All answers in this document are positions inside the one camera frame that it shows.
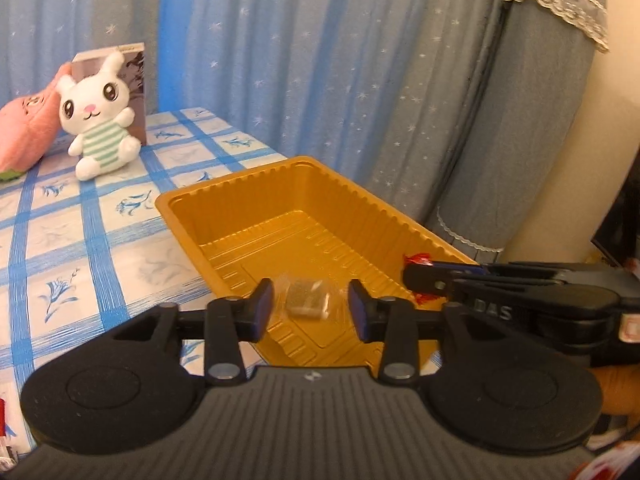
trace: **blue and white checkered tablecloth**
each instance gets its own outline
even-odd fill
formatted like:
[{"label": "blue and white checkered tablecloth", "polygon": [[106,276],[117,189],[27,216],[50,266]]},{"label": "blue and white checkered tablecloth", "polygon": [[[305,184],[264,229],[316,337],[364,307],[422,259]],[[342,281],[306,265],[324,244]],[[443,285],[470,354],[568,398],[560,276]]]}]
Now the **blue and white checkered tablecloth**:
[{"label": "blue and white checkered tablecloth", "polygon": [[[161,301],[203,308],[210,291],[167,230],[156,197],[285,157],[202,108],[147,119],[140,158],[78,182],[61,136],[25,176],[0,185],[0,397],[8,444],[28,452],[18,394],[38,366]],[[260,356],[248,344],[245,363]],[[182,363],[202,373],[202,344]]]}]

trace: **curtain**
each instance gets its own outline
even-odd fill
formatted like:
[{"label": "curtain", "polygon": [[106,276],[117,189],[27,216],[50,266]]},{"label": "curtain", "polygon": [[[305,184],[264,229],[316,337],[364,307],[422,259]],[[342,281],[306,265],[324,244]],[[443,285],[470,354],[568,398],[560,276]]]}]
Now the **curtain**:
[{"label": "curtain", "polygon": [[44,88],[78,52],[144,41],[155,111],[158,8],[158,0],[0,0],[0,106]]},{"label": "curtain", "polygon": [[501,0],[161,0],[159,107],[210,108],[417,216],[461,139]]},{"label": "curtain", "polygon": [[524,220],[580,106],[605,0],[512,0],[478,112],[427,226],[481,262]]}]

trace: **wall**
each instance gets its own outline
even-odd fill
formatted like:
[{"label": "wall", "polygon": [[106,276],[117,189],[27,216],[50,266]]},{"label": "wall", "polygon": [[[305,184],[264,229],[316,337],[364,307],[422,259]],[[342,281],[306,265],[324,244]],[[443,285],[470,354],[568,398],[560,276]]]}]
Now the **wall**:
[{"label": "wall", "polygon": [[640,0],[607,0],[609,46],[596,53],[582,105],[503,261],[581,261],[640,144]]}]

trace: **tray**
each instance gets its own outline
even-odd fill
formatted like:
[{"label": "tray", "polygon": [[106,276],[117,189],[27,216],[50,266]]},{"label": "tray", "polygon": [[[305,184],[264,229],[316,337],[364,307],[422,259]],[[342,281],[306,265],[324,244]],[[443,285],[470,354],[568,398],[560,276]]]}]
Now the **tray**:
[{"label": "tray", "polygon": [[[346,290],[353,278],[372,296],[412,300],[401,285],[404,254],[473,263],[365,189],[306,156],[163,193],[156,207],[212,292],[248,296],[262,278],[326,278]],[[442,301],[422,308],[438,309]],[[363,344],[343,325],[270,320],[258,351],[273,365],[369,365],[382,344]],[[435,342],[420,342],[425,362]]]}]

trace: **rabbit eye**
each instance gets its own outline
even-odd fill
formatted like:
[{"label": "rabbit eye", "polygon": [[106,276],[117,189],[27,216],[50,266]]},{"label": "rabbit eye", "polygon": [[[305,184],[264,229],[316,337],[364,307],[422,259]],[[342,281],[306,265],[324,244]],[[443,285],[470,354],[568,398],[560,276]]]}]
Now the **rabbit eye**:
[{"label": "rabbit eye", "polygon": [[70,119],[74,114],[74,102],[71,100],[65,101],[65,104],[63,105],[62,109],[66,115],[66,118]]},{"label": "rabbit eye", "polygon": [[116,83],[107,83],[102,89],[102,94],[107,101],[115,101],[118,97],[118,87]]}]

